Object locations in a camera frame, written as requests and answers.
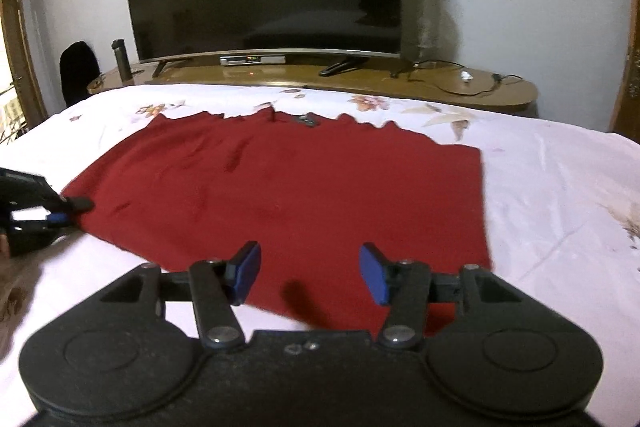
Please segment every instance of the wooden tv cabinet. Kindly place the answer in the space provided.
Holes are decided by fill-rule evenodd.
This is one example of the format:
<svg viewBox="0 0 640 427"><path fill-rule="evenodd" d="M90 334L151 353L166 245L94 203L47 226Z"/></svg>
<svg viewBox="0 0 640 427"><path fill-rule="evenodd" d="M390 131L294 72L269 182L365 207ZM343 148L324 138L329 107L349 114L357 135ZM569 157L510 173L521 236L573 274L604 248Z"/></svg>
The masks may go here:
<svg viewBox="0 0 640 427"><path fill-rule="evenodd" d="M393 78L391 71L402 68L392 58L372 58L361 69L322 77L318 72L339 58L287 57L287 64L269 66L220 66L217 57L196 57L169 63L153 78L157 63L133 64L133 81L123 84L118 70L96 78L87 87L96 94L119 87L141 84L224 84L233 86L278 86L326 89L375 94L393 98L412 98L444 102L510 114L530 114L538 97L536 86L526 80L507 77L496 84L489 71L459 68L446 62L429 64L429 68L403 71ZM462 79L462 72L473 78Z"/></svg>

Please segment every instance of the blue gripper pad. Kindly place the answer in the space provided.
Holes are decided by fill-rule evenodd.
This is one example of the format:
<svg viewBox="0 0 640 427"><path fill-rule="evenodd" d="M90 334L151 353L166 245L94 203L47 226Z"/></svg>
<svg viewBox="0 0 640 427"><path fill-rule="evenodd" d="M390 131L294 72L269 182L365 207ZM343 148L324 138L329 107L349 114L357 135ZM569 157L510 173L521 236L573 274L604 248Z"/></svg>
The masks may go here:
<svg viewBox="0 0 640 427"><path fill-rule="evenodd" d="M54 212L52 214L49 214L46 219L52 225L58 226L71 225L73 223L69 216L64 212Z"/></svg>
<svg viewBox="0 0 640 427"><path fill-rule="evenodd" d="M232 295L231 304L239 306L244 303L255 278L260 271L262 254L260 245L255 242L247 243L242 249L228 261L225 271L226 283L228 283Z"/></svg>
<svg viewBox="0 0 640 427"><path fill-rule="evenodd" d="M373 300L379 306L389 306L389 287L385 277L386 259L373 246L360 247L360 274L367 283Z"/></svg>

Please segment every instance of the white bedsheet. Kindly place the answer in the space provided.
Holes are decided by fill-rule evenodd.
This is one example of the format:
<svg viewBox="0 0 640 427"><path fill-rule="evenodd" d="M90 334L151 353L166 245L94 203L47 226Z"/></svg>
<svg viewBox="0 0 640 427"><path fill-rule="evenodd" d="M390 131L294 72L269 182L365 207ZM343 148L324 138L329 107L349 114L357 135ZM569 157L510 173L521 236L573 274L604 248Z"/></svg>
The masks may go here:
<svg viewBox="0 0 640 427"><path fill-rule="evenodd" d="M43 174L61 190L150 121L146 115L153 108L140 114L142 107L164 104L165 116L180 118L201 110L251 114L265 103L291 114L335 118L346 112L378 126L394 120L439 143L455 143L457 130L460 143L481 149L494 271L596 338L605 368L589 412L609 427L632 427L640 420L640 239L634 237L640 233L640 146L623 137L543 120L340 92L138 86L93 96L55 115L0 150L0 165ZM40 272L23 282L28 287L39 276L30 306L10 324L15 330L12 344L0 359L2 427L18 426L34 412L17 372L18 353L28 336L141 262L80 233L47 248L38 259ZM247 334L255 328L304 328L250 307L241 307L238 315ZM170 306L168 318L194 335L188 305Z"/></svg>

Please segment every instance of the tv stand leg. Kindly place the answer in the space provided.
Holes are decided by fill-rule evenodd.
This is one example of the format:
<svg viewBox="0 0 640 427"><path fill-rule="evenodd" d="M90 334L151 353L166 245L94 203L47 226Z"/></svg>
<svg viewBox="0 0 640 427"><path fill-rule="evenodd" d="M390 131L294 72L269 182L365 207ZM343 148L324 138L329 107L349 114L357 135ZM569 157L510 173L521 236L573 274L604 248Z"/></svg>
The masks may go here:
<svg viewBox="0 0 640 427"><path fill-rule="evenodd" d="M164 70L164 67L169 63L168 60L160 60L160 62L158 62L158 65L156 66L155 70L154 70L154 74L151 75L151 78L157 78L158 76L160 76L160 73L162 73L162 70Z"/></svg>
<svg viewBox="0 0 640 427"><path fill-rule="evenodd" d="M369 57L345 57L340 62L324 68L324 70L318 73L319 76L334 76L334 74L347 73L348 71L354 71L360 68L365 62L369 60Z"/></svg>
<svg viewBox="0 0 640 427"><path fill-rule="evenodd" d="M162 73L162 70L164 70L167 64L171 62L181 62L183 60L193 60L193 59L191 57L186 57L186 58L173 58L172 60L160 60L160 62L158 62L158 65L156 66L156 69L154 70L154 73L151 75L151 78L157 78L158 76L160 76L160 73Z"/></svg>
<svg viewBox="0 0 640 427"><path fill-rule="evenodd" d="M415 65L412 61L402 59L401 61L401 66L399 68L389 72L389 76L391 78L398 78L402 73L411 73L415 70Z"/></svg>

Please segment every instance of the red t-shirt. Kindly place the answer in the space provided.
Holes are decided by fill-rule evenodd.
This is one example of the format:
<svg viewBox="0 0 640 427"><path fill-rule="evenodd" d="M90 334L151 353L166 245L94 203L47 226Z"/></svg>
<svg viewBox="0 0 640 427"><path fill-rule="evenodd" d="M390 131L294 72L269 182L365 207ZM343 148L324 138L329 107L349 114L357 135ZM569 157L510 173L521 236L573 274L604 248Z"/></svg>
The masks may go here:
<svg viewBox="0 0 640 427"><path fill-rule="evenodd" d="M160 115L63 194L94 201L83 230L171 271L260 242L248 302L319 328L382 325L388 310L359 274L364 242L434 271L490 265L478 149L395 123L315 118L311 128L271 108Z"/></svg>

